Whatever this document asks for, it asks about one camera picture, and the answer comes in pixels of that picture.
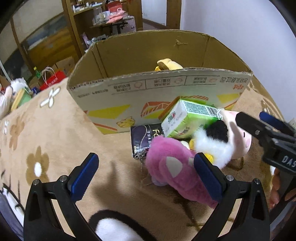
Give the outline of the person's right hand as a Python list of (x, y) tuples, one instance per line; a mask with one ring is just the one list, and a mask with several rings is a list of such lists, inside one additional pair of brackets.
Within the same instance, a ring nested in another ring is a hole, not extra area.
[(280, 189), (280, 171), (275, 169), (272, 179), (272, 189), (269, 197), (269, 209), (273, 209), (280, 201), (280, 195), (278, 190)]

